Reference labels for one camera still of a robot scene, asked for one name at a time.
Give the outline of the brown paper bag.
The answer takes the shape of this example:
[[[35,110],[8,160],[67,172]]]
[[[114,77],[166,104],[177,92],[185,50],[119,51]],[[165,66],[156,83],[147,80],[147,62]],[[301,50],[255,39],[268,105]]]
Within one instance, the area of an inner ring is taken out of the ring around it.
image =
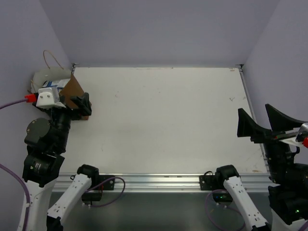
[[[42,85],[45,81],[59,80],[69,78],[70,81],[67,85],[59,90],[59,95],[64,95],[66,97],[70,96],[82,96],[84,94],[84,90],[81,85],[75,78],[73,71],[70,68],[63,67],[56,58],[54,58],[55,62],[58,64],[57,66],[51,66],[48,64],[46,59],[46,54],[49,54],[51,57],[54,55],[49,50],[43,51],[43,59],[46,64],[46,68],[43,68],[39,71],[36,71],[30,80],[29,88],[27,90],[28,93],[35,93],[38,89],[42,88]]]

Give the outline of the blue white cookie bag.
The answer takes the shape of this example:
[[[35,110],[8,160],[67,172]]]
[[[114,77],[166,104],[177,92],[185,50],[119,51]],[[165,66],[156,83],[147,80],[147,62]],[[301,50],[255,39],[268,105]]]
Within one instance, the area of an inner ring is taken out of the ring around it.
[[[45,81],[44,84],[42,85],[42,88],[51,88],[55,87],[58,90],[63,89],[67,83],[70,81],[69,78],[66,79],[59,79],[59,80],[52,80],[52,81]]]

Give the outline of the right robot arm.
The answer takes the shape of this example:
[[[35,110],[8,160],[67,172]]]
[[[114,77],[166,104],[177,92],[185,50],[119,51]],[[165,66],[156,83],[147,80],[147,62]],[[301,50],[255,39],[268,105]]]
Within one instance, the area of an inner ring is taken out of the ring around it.
[[[235,202],[248,231],[306,231],[308,229],[308,166],[295,163],[295,156],[308,146],[308,123],[265,105],[270,128],[258,125],[243,109],[238,109],[237,136],[262,144],[275,184],[268,187],[272,223],[261,215],[246,192],[233,165],[217,168],[215,185],[225,189]]]

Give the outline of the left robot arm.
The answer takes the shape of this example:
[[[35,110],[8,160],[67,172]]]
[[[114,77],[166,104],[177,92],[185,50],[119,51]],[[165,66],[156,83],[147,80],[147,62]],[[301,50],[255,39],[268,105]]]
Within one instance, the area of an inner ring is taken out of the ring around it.
[[[26,95],[19,102],[34,104],[49,114],[50,119],[37,118],[26,129],[27,156],[24,160],[22,177],[10,169],[1,169],[13,176],[22,186],[25,196],[18,225],[19,231],[62,231],[69,213],[87,189],[99,186],[97,168],[82,165],[73,182],[58,201],[49,206],[51,194],[64,162],[71,121],[91,115],[89,94],[72,96],[77,106],[72,109],[63,105],[57,93],[50,89]]]

